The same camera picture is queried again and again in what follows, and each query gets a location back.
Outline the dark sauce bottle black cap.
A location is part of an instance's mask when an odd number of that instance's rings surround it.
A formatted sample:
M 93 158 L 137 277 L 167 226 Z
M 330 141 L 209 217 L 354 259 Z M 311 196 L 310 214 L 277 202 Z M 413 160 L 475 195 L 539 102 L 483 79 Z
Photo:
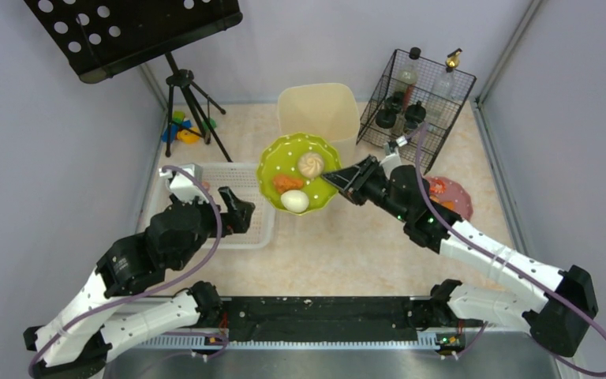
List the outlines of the dark sauce bottle black cap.
M 409 61 L 402 67 L 396 76 L 395 92 L 397 99 L 401 100 L 401 108 L 405 110 L 410 103 L 414 87 L 418 81 L 418 66 L 421 49 L 412 47 L 408 58 Z

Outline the spice jar round black lid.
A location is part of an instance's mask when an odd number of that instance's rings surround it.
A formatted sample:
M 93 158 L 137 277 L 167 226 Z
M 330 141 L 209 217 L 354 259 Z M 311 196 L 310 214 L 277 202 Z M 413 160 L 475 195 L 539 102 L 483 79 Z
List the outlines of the spice jar round black lid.
M 410 104 L 404 113 L 406 123 L 419 125 L 426 119 L 427 111 L 422 102 L 419 100 L 414 104 Z

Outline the cream plastic waste bin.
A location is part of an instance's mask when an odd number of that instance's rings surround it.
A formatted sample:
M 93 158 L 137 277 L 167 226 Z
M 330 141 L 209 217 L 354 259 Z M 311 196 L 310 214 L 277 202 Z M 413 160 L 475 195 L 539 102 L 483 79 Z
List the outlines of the cream plastic waste bin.
M 322 137 L 338 152 L 345 167 L 354 161 L 360 112 L 350 88 L 340 83 L 287 88 L 278 97 L 276 114 L 282 135 L 307 133 Z

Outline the black wire rack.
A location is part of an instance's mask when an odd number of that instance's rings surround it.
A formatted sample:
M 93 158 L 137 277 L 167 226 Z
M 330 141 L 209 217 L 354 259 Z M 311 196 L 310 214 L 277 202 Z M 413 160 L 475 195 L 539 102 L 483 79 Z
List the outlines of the black wire rack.
M 429 172 L 477 80 L 458 68 L 461 54 L 456 48 L 440 63 L 419 47 L 394 50 L 363 110 L 357 141 L 381 147 L 426 126 L 421 171 Z

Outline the clear bottle gold pump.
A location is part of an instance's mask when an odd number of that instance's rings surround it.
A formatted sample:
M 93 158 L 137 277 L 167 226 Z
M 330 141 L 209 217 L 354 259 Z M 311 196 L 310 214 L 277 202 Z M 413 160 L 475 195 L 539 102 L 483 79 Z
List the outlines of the clear bottle gold pump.
M 456 86 L 455 70 L 458 68 L 459 55 L 462 48 L 452 51 L 446 58 L 445 69 L 440 73 L 432 86 L 425 102 L 427 131 L 434 132 L 437 127 L 445 128 L 454 113 L 454 97 L 452 92 Z

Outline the spice jar labelled black lid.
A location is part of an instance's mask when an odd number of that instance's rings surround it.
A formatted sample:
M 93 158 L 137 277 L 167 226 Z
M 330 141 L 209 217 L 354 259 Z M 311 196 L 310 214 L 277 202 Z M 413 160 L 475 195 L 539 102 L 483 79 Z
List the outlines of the spice jar labelled black lid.
M 405 93 L 402 91 L 394 91 L 387 97 L 383 104 L 383 110 L 390 114 L 398 114 L 402 111 L 403 98 Z

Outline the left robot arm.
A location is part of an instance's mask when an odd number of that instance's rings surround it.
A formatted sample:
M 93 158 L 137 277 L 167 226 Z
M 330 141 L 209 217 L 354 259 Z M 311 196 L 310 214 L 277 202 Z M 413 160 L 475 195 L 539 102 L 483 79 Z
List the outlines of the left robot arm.
M 208 239 L 249 230 L 256 206 L 227 186 L 219 188 L 219 194 L 225 212 L 199 198 L 184 202 L 172 196 L 145 231 L 117 240 L 51 323 L 24 331 L 26 348 L 36 354 L 30 376 L 91 378 L 122 352 L 153 336 L 184 326 L 218 326 L 223 304 L 215 286 L 204 281 L 142 313 L 117 320 L 112 315 L 125 299 L 162 283 L 167 270 L 181 271 Z

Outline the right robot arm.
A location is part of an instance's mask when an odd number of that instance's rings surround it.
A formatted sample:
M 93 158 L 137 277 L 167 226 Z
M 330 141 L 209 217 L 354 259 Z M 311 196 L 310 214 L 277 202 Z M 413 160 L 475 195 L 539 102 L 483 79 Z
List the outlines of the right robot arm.
M 430 197 L 417 167 L 389 169 L 375 157 L 322 175 L 355 205 L 371 202 L 402 221 L 410 241 L 485 271 L 502 291 L 476 289 L 447 280 L 435 290 L 462 319 L 489 321 L 526 332 L 560 357 L 573 357 L 590 328 L 596 328 L 597 298 L 591 275 L 572 265 L 558 268 L 509 248 Z

